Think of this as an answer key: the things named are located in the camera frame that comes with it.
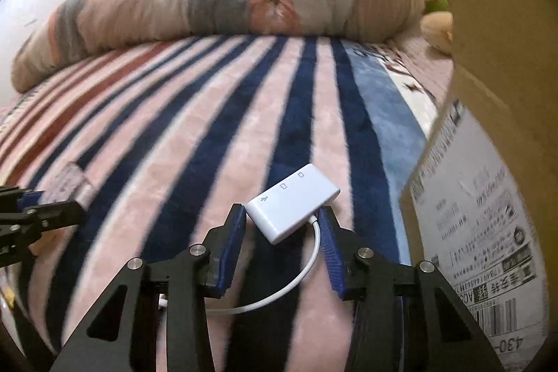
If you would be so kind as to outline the white card reader adapter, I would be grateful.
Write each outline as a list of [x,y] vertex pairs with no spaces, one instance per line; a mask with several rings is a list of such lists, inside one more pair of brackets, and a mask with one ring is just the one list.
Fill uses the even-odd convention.
[[284,288],[255,303],[230,309],[210,309],[211,316],[237,315],[252,312],[274,303],[295,289],[316,263],[321,247],[321,228],[316,212],[340,194],[340,188],[328,179],[314,164],[307,163],[301,169],[285,177],[246,205],[235,204],[225,223],[211,228],[199,244],[193,244],[188,252],[206,254],[209,263],[202,277],[206,296],[221,298],[230,288],[235,273],[246,219],[272,244],[279,244],[297,231],[303,224],[311,224],[314,244],[311,256],[302,271]]

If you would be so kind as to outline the green plush toy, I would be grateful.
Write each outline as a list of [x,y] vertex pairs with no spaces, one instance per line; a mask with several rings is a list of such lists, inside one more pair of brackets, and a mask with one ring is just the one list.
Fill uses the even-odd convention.
[[450,11],[451,0],[429,0],[425,3],[424,14]]

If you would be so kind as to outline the brown cardboard box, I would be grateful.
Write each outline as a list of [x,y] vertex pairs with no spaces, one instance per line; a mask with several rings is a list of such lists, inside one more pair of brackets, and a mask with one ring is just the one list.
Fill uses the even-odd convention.
[[508,371],[557,367],[557,0],[452,0],[453,75],[400,205]]

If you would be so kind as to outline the striped plush blanket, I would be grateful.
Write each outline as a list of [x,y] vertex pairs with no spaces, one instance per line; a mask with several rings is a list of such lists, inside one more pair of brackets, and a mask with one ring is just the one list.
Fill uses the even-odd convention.
[[436,113],[391,50],[328,38],[188,38],[58,72],[1,114],[2,183],[70,173],[87,210],[8,267],[19,347],[48,368],[128,260],[174,257],[309,163],[340,224],[407,261],[398,199]]

